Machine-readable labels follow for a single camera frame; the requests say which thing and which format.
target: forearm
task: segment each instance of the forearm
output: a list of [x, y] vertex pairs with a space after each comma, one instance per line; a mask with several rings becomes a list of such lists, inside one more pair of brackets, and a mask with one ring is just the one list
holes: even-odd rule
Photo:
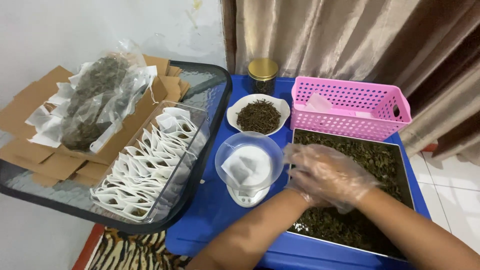
[[186, 269], [253, 269], [307, 208], [305, 199], [295, 191], [281, 191], [219, 234]]
[[357, 208], [419, 269], [480, 269], [480, 256], [465, 243], [378, 188]]

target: gloved hand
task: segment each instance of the gloved hand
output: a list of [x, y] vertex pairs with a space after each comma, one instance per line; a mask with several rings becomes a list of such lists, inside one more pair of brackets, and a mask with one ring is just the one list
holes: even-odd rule
[[323, 200], [345, 214], [379, 182], [352, 158], [324, 145], [288, 144], [284, 162], [295, 165], [285, 188], [299, 192], [312, 206]]

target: plastic bowl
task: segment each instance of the plastic bowl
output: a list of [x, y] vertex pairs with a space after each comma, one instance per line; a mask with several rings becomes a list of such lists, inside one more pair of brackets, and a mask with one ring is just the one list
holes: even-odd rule
[[238, 115], [237, 112], [240, 112], [248, 103], [253, 103], [257, 100], [265, 99], [266, 101], [270, 101], [273, 103], [275, 109], [280, 113], [280, 123], [278, 124], [278, 128], [274, 131], [270, 132], [269, 134], [265, 134], [266, 136], [270, 136], [275, 132], [279, 131], [280, 128], [285, 124], [285, 121], [290, 116], [290, 107], [288, 103], [280, 98], [274, 98], [264, 94], [253, 94], [248, 95], [245, 97], [240, 98], [232, 107], [227, 109], [227, 120], [228, 123], [233, 126], [234, 128], [238, 129], [239, 131], [243, 132], [240, 126], [237, 125]]
[[[262, 149], [269, 157], [271, 162], [271, 171], [267, 178], [256, 185], [239, 186], [222, 169], [222, 164], [238, 148], [244, 146], [255, 146]], [[269, 187], [280, 176], [283, 170], [283, 152], [282, 149], [269, 137], [253, 131], [237, 133], [220, 145], [215, 155], [215, 168], [218, 176], [232, 189], [243, 191], [247, 194], [256, 192]]]

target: gold jar lid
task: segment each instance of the gold jar lid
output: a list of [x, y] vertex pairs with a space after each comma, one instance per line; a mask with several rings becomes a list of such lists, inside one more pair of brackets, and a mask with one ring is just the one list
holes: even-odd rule
[[257, 81], [268, 81], [275, 78], [278, 65], [268, 58], [253, 59], [248, 65], [248, 75]]

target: glass jar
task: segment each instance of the glass jar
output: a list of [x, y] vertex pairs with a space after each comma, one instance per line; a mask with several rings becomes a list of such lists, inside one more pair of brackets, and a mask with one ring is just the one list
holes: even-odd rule
[[272, 96], [277, 72], [278, 65], [274, 61], [268, 58], [253, 59], [248, 65], [252, 94]]

